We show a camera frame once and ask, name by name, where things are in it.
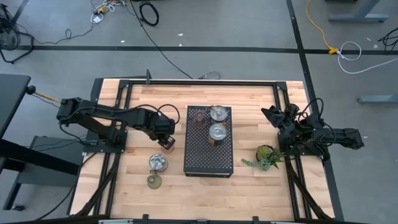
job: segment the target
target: yellow cable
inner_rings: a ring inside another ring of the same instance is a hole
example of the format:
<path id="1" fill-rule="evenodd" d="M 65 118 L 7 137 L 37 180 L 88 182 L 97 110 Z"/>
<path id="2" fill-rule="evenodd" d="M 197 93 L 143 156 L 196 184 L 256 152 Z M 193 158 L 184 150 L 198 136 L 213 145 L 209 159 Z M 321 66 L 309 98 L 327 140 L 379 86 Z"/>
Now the yellow cable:
<path id="1" fill-rule="evenodd" d="M 328 48 L 329 48 L 329 54 L 335 54 L 335 53 L 337 53 L 338 49 L 335 48 L 335 47 L 330 47 L 330 45 L 328 45 L 328 42 L 326 41 L 325 33 L 323 32 L 323 30 L 322 30 L 320 27 L 318 27 L 318 26 L 312 21 L 312 19 L 310 18 L 310 15 L 308 15 L 308 5 L 310 4 L 310 1 L 311 1 L 311 0 L 307 0 L 307 5 L 305 6 L 305 13 L 307 14 L 307 18 L 308 18 L 308 20 L 312 23 L 312 25 L 315 26 L 315 27 L 322 33 L 323 41 L 324 41 L 324 43 L 326 44 L 326 46 L 328 46 Z"/>
<path id="2" fill-rule="evenodd" d="M 40 93 L 40 92 L 37 92 L 37 91 L 35 91 L 35 94 L 36 94 L 36 95 L 39 95 L 39 96 L 41 96 L 41 97 L 44 97 L 44 98 L 46 98 L 46 99 L 48 99 L 48 100 L 52 100 L 52 101 L 55 101 L 55 102 L 57 102 L 57 103 L 61 103 L 60 100 L 55 99 L 55 98 L 52 98 L 51 96 L 47 96 L 46 94 L 43 94 L 43 93 Z"/>

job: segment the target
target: potted plant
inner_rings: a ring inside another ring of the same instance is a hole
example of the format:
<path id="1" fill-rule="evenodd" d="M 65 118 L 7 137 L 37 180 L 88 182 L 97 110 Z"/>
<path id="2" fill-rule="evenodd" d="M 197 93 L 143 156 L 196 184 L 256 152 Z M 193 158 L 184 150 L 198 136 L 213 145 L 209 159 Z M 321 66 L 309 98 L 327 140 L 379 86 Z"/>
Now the potted plant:
<path id="1" fill-rule="evenodd" d="M 276 168 L 278 168 L 277 162 L 282 162 L 280 158 L 282 158 L 283 156 L 284 155 L 282 155 L 281 153 L 276 152 L 272 146 L 262 145 L 257 148 L 257 162 L 252 162 L 245 159 L 242 159 L 242 162 L 247 166 L 262 167 L 264 171 L 267 171 L 271 168 L 271 166 L 275 166 Z"/>

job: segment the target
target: perforated metal surface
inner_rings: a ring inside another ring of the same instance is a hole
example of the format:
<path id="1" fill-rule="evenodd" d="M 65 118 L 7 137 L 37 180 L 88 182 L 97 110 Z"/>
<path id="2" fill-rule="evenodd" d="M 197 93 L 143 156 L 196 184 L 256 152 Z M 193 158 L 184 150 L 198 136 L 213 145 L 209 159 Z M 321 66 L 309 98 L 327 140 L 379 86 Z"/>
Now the perforated metal surface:
<path id="1" fill-rule="evenodd" d="M 209 128 L 212 123 L 206 109 L 207 106 L 188 106 L 184 172 L 232 174 L 234 165 L 231 108 L 226 107 L 226 137 L 221 144 L 215 146 L 209 143 Z M 193 125 L 193 117 L 199 110 L 205 112 L 206 125 L 202 128 Z"/>

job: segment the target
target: gray concrete floor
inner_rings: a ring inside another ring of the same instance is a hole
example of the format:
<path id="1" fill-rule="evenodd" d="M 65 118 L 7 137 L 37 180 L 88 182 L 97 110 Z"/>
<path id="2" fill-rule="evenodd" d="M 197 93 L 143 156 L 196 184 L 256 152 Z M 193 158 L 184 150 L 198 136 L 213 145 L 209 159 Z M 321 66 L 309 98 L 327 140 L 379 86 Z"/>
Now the gray concrete floor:
<path id="1" fill-rule="evenodd" d="M 14 14 L 21 1 L 4 1 Z M 160 13 L 157 27 L 146 26 L 159 46 L 223 46 L 296 48 L 294 33 L 285 1 L 218 0 L 153 2 Z M 298 25 L 306 49 L 325 49 L 322 36 L 305 17 L 305 1 L 293 1 Z M 63 38 L 66 28 L 81 34 L 90 28 L 90 1 L 30 0 L 18 23 L 41 41 Z M 378 49 L 376 40 L 396 28 L 398 2 L 381 1 L 374 12 L 389 13 L 383 24 L 331 24 L 327 12 L 355 10 L 358 5 L 314 1 L 310 14 L 325 29 L 329 44 L 340 47 L 354 41 L 363 49 Z M 114 13 L 84 37 L 66 40 L 59 45 L 128 45 L 152 46 L 139 24 L 127 10 L 116 6 Z M 14 57 L 21 51 L 6 52 Z M 218 71 L 224 79 L 239 80 L 304 80 L 298 54 L 244 52 L 165 52 L 181 69 L 199 77 Z M 348 70 L 361 70 L 393 57 L 363 56 L 344 63 Z M 352 151 L 331 147 L 335 177 L 345 220 L 365 223 L 395 223 L 398 206 L 395 187 L 398 184 L 398 154 L 395 105 L 359 105 L 360 95 L 396 93 L 398 63 L 359 75 L 343 73 L 336 56 L 307 55 L 315 93 L 325 100 L 324 118 L 333 127 L 359 128 L 366 147 Z M 15 65 L 0 62 L 0 73 L 25 74 L 38 90 L 66 98 L 89 98 L 93 80 L 98 77 L 143 75 L 149 69 L 154 78 L 185 78 L 158 52 L 99 52 L 36 50 Z M 30 144 L 35 135 L 65 138 L 55 119 L 56 108 L 26 96 L 5 138 L 19 144 Z M 72 126 L 77 135 L 83 128 Z M 0 203 L 8 194 L 16 174 L 0 176 Z M 67 194 L 68 188 L 25 185 L 16 202 L 24 204 L 23 212 L 0 211 L 0 222 L 35 219 L 49 211 Z M 64 203 L 49 217 L 64 217 Z"/>

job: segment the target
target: wooden table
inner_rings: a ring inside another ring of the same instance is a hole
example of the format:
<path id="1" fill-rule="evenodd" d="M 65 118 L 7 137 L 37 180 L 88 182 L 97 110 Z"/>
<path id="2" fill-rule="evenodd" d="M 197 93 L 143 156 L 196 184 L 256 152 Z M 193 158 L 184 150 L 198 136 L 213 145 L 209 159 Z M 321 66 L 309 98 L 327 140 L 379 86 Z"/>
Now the wooden table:
<path id="1" fill-rule="evenodd" d="M 118 79 L 104 79 L 99 104 L 113 106 Z M 302 82 L 287 82 L 291 103 L 300 108 L 307 105 Z M 261 113 L 274 102 L 268 86 L 209 86 L 209 85 L 134 85 L 130 107 L 140 104 L 159 107 L 175 105 L 181 120 L 175 127 L 175 150 L 166 155 L 169 168 L 161 174 L 162 186 L 148 188 L 149 157 L 160 153 L 160 146 L 143 132 L 128 129 L 127 148 L 122 154 L 111 218 L 141 218 L 149 214 L 155 219 L 208 220 L 293 220 L 285 165 L 279 164 L 264 172 L 245 166 L 241 159 L 255 159 L 259 145 L 278 147 L 278 130 Z M 185 125 L 188 105 L 224 105 L 232 107 L 234 174 L 228 178 L 186 177 L 183 172 Z M 173 108 L 162 109 L 168 117 L 177 119 Z M 88 161 L 80 172 L 71 214 L 79 211 L 98 186 L 103 154 Z M 302 156 L 307 189 L 325 213 L 333 216 L 330 194 L 322 162 L 315 156 Z M 296 189 L 301 217 L 304 217 L 300 192 Z M 104 212 L 103 194 L 101 212 Z"/>

